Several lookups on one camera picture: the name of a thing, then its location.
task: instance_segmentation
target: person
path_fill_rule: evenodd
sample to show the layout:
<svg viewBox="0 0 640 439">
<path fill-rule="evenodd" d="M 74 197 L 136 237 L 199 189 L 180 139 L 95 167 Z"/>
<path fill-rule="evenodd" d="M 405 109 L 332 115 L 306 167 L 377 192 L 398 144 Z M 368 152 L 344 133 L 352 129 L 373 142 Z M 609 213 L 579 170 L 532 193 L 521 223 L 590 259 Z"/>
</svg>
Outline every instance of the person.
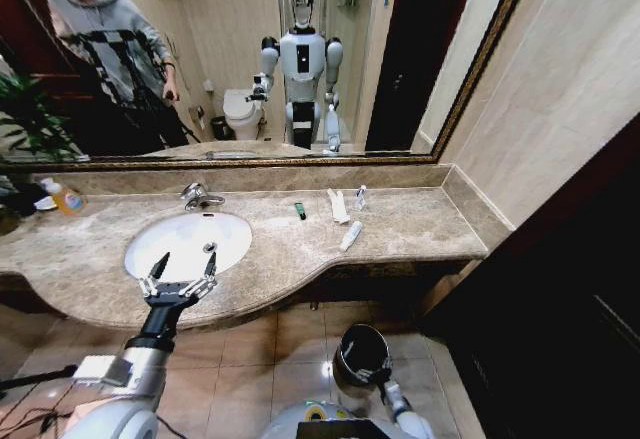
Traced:
<svg viewBox="0 0 640 439">
<path fill-rule="evenodd" d="M 154 152 L 163 149 L 162 139 L 169 147 L 187 145 L 183 132 L 185 128 L 173 107 L 173 102 L 180 99 L 175 63 L 160 33 L 138 7 L 131 0 L 47 2 L 56 36 L 75 55 L 100 68 L 103 72 L 103 89 L 122 113 L 119 122 L 114 118 L 112 123 L 105 125 L 110 128 L 108 132 L 112 133 L 111 137 L 120 142 L 113 144 L 114 154 Z M 137 79 L 141 79 L 145 86 L 145 94 L 148 91 L 152 93 L 151 101 L 136 100 L 140 97 L 136 94 L 136 91 L 140 91 L 140 81 L 134 80 L 131 71 L 123 65 L 122 58 L 111 45 L 95 42 L 88 45 L 78 40 L 90 37 L 95 31 L 105 31 L 105 37 L 107 34 L 113 37 L 112 31 L 131 31 L 144 35 L 145 44 L 138 40 L 127 42 L 126 50 L 137 71 Z M 154 65 L 154 56 L 161 61 L 163 71 Z"/>
</svg>

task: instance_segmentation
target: mirror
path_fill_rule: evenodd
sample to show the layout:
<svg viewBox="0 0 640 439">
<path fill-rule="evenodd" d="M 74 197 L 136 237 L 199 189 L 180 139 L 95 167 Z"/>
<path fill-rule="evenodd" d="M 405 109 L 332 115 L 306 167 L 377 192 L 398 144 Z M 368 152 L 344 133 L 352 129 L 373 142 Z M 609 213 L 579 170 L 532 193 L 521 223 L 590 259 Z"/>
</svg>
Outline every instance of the mirror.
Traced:
<svg viewBox="0 0 640 439">
<path fill-rule="evenodd" d="M 498 1 L 3 0 L 0 154 L 429 154 Z"/>
</svg>

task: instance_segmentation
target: trash can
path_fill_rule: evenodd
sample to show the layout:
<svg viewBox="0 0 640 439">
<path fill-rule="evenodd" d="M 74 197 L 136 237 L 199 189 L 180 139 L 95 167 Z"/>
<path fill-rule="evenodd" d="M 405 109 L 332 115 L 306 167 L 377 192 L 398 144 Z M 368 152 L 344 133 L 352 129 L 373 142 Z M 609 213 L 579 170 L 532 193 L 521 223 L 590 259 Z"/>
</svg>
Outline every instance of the trash can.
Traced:
<svg viewBox="0 0 640 439">
<path fill-rule="evenodd" d="M 234 137 L 233 129 L 229 127 L 224 116 L 211 119 L 211 129 L 213 129 L 213 137 L 218 141 L 229 141 Z"/>
<path fill-rule="evenodd" d="M 391 377 L 387 341 L 367 324 L 354 324 L 342 336 L 333 356 L 338 403 L 356 416 L 367 417 L 380 401 L 376 394 Z"/>
</svg>

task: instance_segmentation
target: green object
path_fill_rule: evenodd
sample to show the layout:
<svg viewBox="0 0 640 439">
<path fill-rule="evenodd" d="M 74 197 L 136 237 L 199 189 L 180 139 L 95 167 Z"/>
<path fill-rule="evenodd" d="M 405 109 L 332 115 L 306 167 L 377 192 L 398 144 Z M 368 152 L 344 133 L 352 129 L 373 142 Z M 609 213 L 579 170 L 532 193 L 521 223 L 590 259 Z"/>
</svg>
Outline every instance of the green object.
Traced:
<svg viewBox="0 0 640 439">
<path fill-rule="evenodd" d="M 304 212 L 304 206 L 301 202 L 296 202 L 296 211 L 298 212 L 300 219 L 302 219 L 303 221 L 307 218 L 307 215 Z"/>
<path fill-rule="evenodd" d="M 51 112 L 49 97 L 39 79 L 0 74 L 0 126 L 11 130 L 3 138 L 15 137 L 9 150 L 45 154 L 62 161 L 78 154 L 62 125 L 69 120 Z"/>
</svg>

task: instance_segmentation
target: humanoid robot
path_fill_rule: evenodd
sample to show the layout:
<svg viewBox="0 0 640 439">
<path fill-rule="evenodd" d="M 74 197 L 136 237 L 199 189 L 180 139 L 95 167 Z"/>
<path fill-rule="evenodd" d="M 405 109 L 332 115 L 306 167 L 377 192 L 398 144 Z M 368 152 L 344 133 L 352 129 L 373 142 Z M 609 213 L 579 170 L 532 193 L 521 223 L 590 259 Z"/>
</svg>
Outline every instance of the humanoid robot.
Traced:
<svg viewBox="0 0 640 439">
<path fill-rule="evenodd" d="M 253 93 L 247 101 L 267 101 L 273 87 L 273 73 L 282 57 L 282 72 L 287 91 L 285 115 L 287 137 L 291 144 L 311 149 L 318 131 L 322 108 L 316 102 L 318 81 L 325 70 L 327 113 L 325 129 L 330 153 L 340 150 L 340 122 L 336 109 L 338 93 L 334 92 L 338 82 L 338 71 L 342 63 L 342 43 L 337 38 L 325 41 L 311 27 L 314 0 L 290 0 L 295 27 L 281 39 L 273 37 L 262 40 L 262 71 L 253 78 Z"/>
</svg>

